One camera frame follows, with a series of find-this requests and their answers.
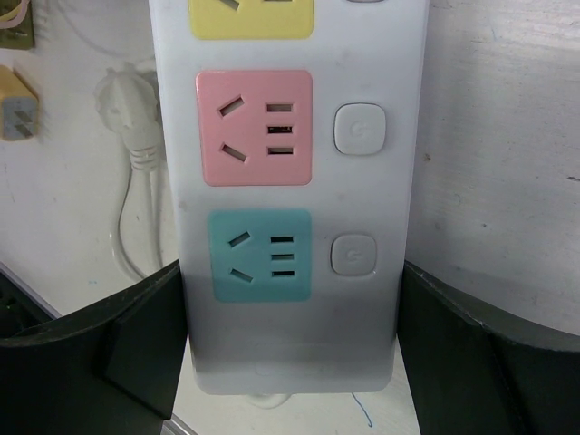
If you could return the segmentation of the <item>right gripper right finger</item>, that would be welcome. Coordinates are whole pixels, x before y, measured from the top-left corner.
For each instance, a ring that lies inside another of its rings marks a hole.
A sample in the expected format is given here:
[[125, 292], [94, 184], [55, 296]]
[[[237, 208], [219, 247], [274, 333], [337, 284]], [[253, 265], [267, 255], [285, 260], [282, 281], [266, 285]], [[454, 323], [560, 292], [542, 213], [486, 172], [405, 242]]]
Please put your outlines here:
[[578, 336], [406, 263], [398, 339], [421, 433], [578, 433]]

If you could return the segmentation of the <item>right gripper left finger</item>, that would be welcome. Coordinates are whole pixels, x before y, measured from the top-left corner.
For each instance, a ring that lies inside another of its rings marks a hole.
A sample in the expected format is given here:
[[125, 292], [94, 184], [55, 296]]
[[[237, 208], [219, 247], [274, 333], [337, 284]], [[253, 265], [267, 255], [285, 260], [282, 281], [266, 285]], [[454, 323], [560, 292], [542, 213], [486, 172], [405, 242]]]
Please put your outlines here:
[[187, 434], [174, 413], [187, 339], [178, 263], [71, 314], [1, 270], [4, 434]]

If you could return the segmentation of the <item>yellow olive USB charger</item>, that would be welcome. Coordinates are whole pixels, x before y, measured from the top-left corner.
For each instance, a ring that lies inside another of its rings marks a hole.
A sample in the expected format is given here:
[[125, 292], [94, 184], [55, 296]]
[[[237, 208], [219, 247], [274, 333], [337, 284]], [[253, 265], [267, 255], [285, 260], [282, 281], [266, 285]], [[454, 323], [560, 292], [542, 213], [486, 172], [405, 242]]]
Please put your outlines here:
[[31, 50], [35, 46], [31, 1], [1, 0], [1, 47]]

